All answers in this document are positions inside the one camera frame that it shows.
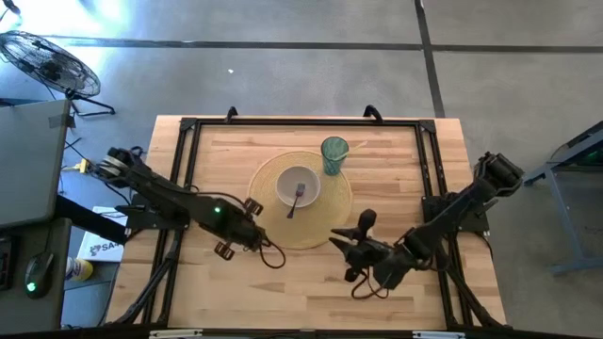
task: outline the electric fan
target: electric fan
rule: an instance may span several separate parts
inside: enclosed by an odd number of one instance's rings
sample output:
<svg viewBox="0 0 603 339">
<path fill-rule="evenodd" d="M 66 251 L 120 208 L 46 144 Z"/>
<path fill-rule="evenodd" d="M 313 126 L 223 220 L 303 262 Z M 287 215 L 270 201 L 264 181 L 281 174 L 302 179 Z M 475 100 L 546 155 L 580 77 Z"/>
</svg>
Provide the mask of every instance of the electric fan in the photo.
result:
<svg viewBox="0 0 603 339">
<path fill-rule="evenodd" d="M 90 99 L 101 92 L 98 76 L 77 57 L 52 42 L 23 31 L 12 30 L 0 34 L 0 53 L 32 78 L 45 86 L 65 94 L 69 100 L 84 100 L 108 111 L 81 114 L 80 117 L 115 114 L 115 109 Z"/>
</svg>

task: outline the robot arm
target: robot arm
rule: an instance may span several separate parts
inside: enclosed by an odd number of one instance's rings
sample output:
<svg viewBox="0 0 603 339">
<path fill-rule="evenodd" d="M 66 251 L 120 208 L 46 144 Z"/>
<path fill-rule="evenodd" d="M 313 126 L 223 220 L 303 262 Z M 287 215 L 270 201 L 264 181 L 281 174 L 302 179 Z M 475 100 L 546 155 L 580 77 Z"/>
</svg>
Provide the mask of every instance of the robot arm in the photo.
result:
<svg viewBox="0 0 603 339">
<path fill-rule="evenodd" d="M 111 148 L 99 165 L 98 174 L 109 185 L 131 187 L 138 192 L 133 205 L 116 208 L 128 216 L 131 228 L 182 230 L 193 219 L 201 228 L 225 241 L 215 249 L 225 260 L 234 255 L 231 243 L 253 251 L 268 243 L 264 229 L 253 221 L 253 216 L 258 216 L 263 207 L 252 199 L 241 202 L 223 193 L 210 196 L 186 190 L 153 172 L 138 154 L 124 149 Z M 214 198 L 215 195 L 236 199 L 240 206 Z"/>
<path fill-rule="evenodd" d="M 358 227 L 332 230 L 356 240 L 352 244 L 338 238 L 330 240 L 343 251 L 350 268 L 346 279 L 353 282 L 364 269 L 373 267 L 373 277 L 382 288 L 394 289 L 412 268 L 425 270 L 442 243 L 445 234 L 456 232 L 469 213 L 483 213 L 493 205 L 494 197 L 508 197 L 521 185 L 523 171 L 502 154 L 487 153 L 474 171 L 474 182 L 456 194 L 448 207 L 430 222 L 411 229 L 392 246 L 367 237 L 376 213 L 366 210 Z"/>
</svg>

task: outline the white bowl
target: white bowl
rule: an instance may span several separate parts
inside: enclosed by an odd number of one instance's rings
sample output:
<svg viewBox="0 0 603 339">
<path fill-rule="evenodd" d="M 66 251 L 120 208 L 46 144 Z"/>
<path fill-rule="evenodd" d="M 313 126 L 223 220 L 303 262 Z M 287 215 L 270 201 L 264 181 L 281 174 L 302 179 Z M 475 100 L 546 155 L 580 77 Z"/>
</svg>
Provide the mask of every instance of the white bowl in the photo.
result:
<svg viewBox="0 0 603 339">
<path fill-rule="evenodd" d="M 298 198 L 296 208 L 307 206 L 318 198 L 320 180 L 317 174 L 305 166 L 294 166 L 285 169 L 276 181 L 276 195 L 281 202 L 293 206 L 298 184 L 305 184 L 305 190 L 303 195 Z"/>
</svg>

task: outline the gray desk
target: gray desk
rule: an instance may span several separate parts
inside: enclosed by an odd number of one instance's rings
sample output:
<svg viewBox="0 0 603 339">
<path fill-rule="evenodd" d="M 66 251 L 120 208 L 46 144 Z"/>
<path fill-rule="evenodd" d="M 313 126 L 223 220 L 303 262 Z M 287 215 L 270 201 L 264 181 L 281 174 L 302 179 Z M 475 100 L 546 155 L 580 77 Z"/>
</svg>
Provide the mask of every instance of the gray desk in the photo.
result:
<svg viewBox="0 0 603 339">
<path fill-rule="evenodd" d="M 2 334 L 25 331 L 49 331 L 59 327 L 63 305 L 63 281 L 67 265 L 67 249 L 72 223 L 66 218 L 41 222 L 26 227 L 3 231 L 17 236 L 19 249 L 12 288 L 0 291 L 0 332 Z M 30 257 L 48 249 L 55 255 L 52 286 L 44 297 L 30 299 L 25 294 L 24 274 Z"/>
<path fill-rule="evenodd" d="M 69 109 L 68 100 L 0 107 L 0 229 L 54 214 Z"/>
</svg>

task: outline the computer mouse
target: computer mouse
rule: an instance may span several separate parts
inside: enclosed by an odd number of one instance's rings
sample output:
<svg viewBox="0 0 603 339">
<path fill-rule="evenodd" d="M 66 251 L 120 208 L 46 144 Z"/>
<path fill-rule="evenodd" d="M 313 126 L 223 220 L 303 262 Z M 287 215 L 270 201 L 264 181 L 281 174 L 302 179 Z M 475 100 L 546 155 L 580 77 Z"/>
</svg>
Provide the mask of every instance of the computer mouse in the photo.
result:
<svg viewBox="0 0 603 339">
<path fill-rule="evenodd" d="M 53 268 L 52 252 L 44 251 L 32 256 L 25 269 L 25 293 L 32 299 L 42 298 L 48 293 L 51 285 Z"/>
</svg>

